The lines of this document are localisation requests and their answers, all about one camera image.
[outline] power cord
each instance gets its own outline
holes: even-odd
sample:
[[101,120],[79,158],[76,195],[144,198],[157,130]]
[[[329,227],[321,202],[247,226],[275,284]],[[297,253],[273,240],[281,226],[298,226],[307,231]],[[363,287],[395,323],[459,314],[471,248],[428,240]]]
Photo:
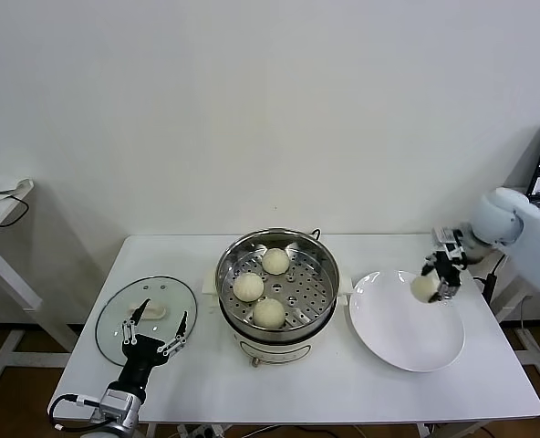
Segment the power cord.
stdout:
[[[78,396],[76,394],[63,394],[63,395],[60,395],[59,397],[57,397],[56,399],[54,399],[53,403],[51,403],[51,406],[49,407],[49,414],[48,414],[49,422],[58,431],[61,431],[61,432],[77,432],[77,433],[89,432],[89,431],[94,431],[94,430],[96,430],[96,429],[98,429],[100,427],[103,427],[103,426],[107,425],[107,424],[110,424],[111,422],[114,421],[111,418],[108,418],[107,420],[105,420],[103,422],[94,422],[94,423],[89,424],[87,426],[81,426],[81,427],[64,426],[63,424],[60,424],[59,422],[57,422],[57,420],[55,419],[55,416],[53,415],[53,412],[55,411],[55,408],[57,407],[57,405],[60,402],[64,401],[64,400],[67,401],[67,402],[75,403],[75,402],[78,401]],[[95,401],[86,400],[86,401],[84,401],[84,404],[86,406],[92,406],[92,407],[95,407],[95,408],[99,407],[99,403],[97,403]]]
[[8,224],[0,224],[0,228],[7,228],[8,226],[16,224],[18,221],[23,219],[23,216],[26,214],[26,212],[29,211],[29,204],[23,201],[22,199],[18,199],[14,197],[12,194],[9,196],[9,198],[13,198],[15,201],[20,202],[25,207],[25,210],[23,210],[23,212],[14,221],[9,222]]
[[495,435],[493,435],[493,433],[489,429],[487,429],[485,426],[483,426],[481,429],[486,431],[489,435],[491,435],[491,438],[495,438]]
[[[259,434],[259,433],[272,432],[272,431],[275,431],[276,429],[279,429],[281,427],[288,427],[288,426],[281,426],[281,425],[278,425],[278,424],[275,424],[273,426],[266,426],[266,427],[263,427],[263,428],[258,429],[256,431],[247,433],[246,435],[243,435],[242,438],[249,438],[250,436],[254,436],[254,435]],[[339,438],[339,436],[336,433],[328,431],[327,429],[308,429],[305,426],[296,426],[296,425],[293,425],[293,427],[296,427],[297,429],[300,429],[301,431],[304,431],[304,432],[307,432],[307,433],[327,433],[327,434],[331,435],[333,438]],[[355,427],[357,429],[357,431],[361,434],[361,436],[363,438],[367,438],[366,435],[363,433],[363,431],[361,431],[361,429],[359,429],[357,426],[353,426],[353,427]]]
[[505,254],[499,257],[499,260],[497,260],[497,263],[493,267],[492,271],[489,274],[487,274],[487,278],[481,278],[479,276],[473,277],[475,280],[478,280],[481,283],[483,283],[483,298],[485,298],[485,301],[487,302],[487,304],[491,303],[491,298],[493,298],[493,292],[495,290],[495,284],[497,283],[497,275],[495,274],[495,272],[497,272],[497,268],[505,260],[505,258],[506,258]]
[[310,433],[328,433],[333,438],[339,438],[336,433],[333,433],[331,431],[328,431],[327,429],[307,429],[303,426],[295,426],[297,429],[300,429],[301,431],[310,432]]

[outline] black cable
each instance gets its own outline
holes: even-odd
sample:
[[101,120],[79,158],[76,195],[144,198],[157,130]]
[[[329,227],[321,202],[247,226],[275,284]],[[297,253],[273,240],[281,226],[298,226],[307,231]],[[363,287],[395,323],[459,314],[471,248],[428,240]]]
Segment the black cable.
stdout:
[[328,431],[327,429],[307,429],[306,427],[303,427],[303,426],[295,426],[297,429],[300,429],[301,431],[305,431],[305,432],[311,432],[311,433],[328,433],[329,435],[331,435],[333,438],[339,438],[338,435],[336,433],[333,433],[331,431]]
[[10,222],[8,224],[0,224],[0,228],[6,228],[8,226],[16,224],[18,221],[23,219],[23,216],[26,214],[26,212],[29,211],[29,204],[26,203],[25,201],[23,201],[22,199],[15,198],[12,194],[9,196],[9,198],[13,198],[15,201],[20,202],[22,205],[25,206],[25,210],[23,210],[23,212],[14,221],[12,221],[12,222]]
[[493,267],[493,271],[491,271],[491,273],[493,275],[495,275],[495,271],[497,270],[497,268],[499,267],[499,265],[501,264],[501,262],[503,262],[505,259],[505,254],[503,254],[501,257],[499,257],[499,260],[497,260],[497,263],[495,264],[495,266]]
[[489,429],[487,429],[486,427],[483,426],[481,429],[483,429],[484,431],[486,431],[487,433],[489,433],[489,434],[491,435],[491,438],[495,438],[495,435],[493,435],[493,434],[491,433],[491,431],[490,431]]
[[[88,424],[87,426],[80,426],[80,427],[69,427],[69,426],[64,426],[63,424],[60,424],[59,422],[57,422],[57,420],[55,419],[54,415],[53,415],[53,412],[55,411],[55,408],[57,407],[57,405],[62,402],[62,401],[68,401],[68,402],[77,402],[78,401],[78,396],[76,394],[63,394],[63,395],[60,395],[59,397],[57,397],[56,399],[53,400],[53,403],[51,403],[51,406],[49,407],[49,412],[48,412],[48,417],[49,417],[49,422],[53,425],[53,427],[55,427],[56,429],[58,429],[59,431],[61,432],[89,432],[89,431],[94,431],[100,427],[103,427],[107,424],[110,424],[111,422],[113,422],[114,420],[112,420],[111,418],[108,418],[107,420],[103,421],[103,422],[95,422],[95,423],[92,423],[92,424]],[[99,403],[96,403],[95,401],[85,401],[84,404],[86,404],[87,406],[93,406],[93,407],[98,407],[99,406]]]

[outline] glass lid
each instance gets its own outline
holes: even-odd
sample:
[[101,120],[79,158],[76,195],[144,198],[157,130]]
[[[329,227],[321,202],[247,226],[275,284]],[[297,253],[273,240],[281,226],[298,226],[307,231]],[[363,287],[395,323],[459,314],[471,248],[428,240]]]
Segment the glass lid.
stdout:
[[122,353],[122,322],[147,298],[148,306],[135,328],[151,338],[168,342],[174,338],[183,315],[187,312],[185,338],[189,338],[197,318],[197,303],[193,292],[182,281],[170,276],[141,278],[121,289],[108,301],[96,323],[96,343],[110,362],[126,363]]

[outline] white bun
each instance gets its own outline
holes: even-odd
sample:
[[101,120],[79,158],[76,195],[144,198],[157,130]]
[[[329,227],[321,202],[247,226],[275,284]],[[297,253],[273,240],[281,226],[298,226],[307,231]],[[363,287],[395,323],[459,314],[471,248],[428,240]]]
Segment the white bun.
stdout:
[[234,295],[237,299],[249,302],[256,301],[264,293],[264,282],[253,272],[241,274],[234,281]]
[[290,259],[285,250],[272,248],[266,251],[262,257],[262,267],[264,271],[273,276],[284,274],[290,266]]
[[280,329],[285,323],[286,313],[280,301],[267,298],[254,306],[254,323],[264,329]]

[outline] white table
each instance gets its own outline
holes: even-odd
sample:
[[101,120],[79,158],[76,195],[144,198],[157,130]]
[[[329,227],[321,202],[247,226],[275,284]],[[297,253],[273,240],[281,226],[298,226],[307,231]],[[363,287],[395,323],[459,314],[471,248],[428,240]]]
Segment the white table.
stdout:
[[[33,184],[29,182],[29,185],[16,194],[15,197],[23,199],[32,188]],[[0,224],[18,205],[19,202],[12,198],[0,200]],[[63,321],[59,320],[53,311],[45,306],[44,300],[1,255],[0,277],[10,286],[10,288],[6,289],[9,296],[64,349],[72,351],[78,339],[76,334]],[[0,375],[6,366],[49,368],[63,368],[65,366],[68,361],[68,353],[14,352],[23,334],[22,330],[13,330],[6,338],[0,349]]]
[[[141,422],[156,423],[399,423],[472,422],[441,428],[434,436],[462,436],[496,419],[540,415],[540,401],[491,310],[463,275],[454,304],[466,342],[455,363],[433,373],[396,369],[371,353],[348,322],[345,307],[325,328],[308,358],[255,369],[233,341],[219,308],[200,293],[203,278],[238,236],[136,235],[124,243],[56,388],[101,396],[120,368],[100,354],[95,323],[106,302],[144,276],[175,276],[200,303],[187,346],[149,381]],[[342,273],[354,283],[369,272],[421,269],[431,251],[428,235],[325,235],[321,238]],[[257,394],[264,388],[264,395]],[[62,419],[84,420],[90,411],[71,403]]]

